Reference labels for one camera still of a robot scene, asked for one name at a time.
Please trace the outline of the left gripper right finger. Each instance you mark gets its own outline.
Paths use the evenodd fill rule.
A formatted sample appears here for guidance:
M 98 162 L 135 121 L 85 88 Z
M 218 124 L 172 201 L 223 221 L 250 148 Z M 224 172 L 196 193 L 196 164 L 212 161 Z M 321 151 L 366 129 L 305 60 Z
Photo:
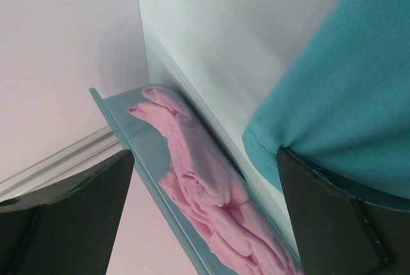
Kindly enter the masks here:
M 305 274 L 409 274 L 409 200 L 277 153 Z

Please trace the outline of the teal t shirt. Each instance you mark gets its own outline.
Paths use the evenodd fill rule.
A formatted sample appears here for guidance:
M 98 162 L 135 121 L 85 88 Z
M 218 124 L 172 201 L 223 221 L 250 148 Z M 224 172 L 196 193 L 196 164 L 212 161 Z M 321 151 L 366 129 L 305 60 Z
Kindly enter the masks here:
M 368 187 L 409 197 L 409 0 L 339 0 L 242 136 L 281 189 L 288 148 Z

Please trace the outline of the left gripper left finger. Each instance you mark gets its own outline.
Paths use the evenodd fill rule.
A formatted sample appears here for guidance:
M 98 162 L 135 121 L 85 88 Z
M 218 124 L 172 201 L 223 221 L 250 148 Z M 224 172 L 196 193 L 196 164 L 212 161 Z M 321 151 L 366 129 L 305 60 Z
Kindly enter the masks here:
M 133 173 L 121 150 L 1 202 L 1 274 L 106 274 Z

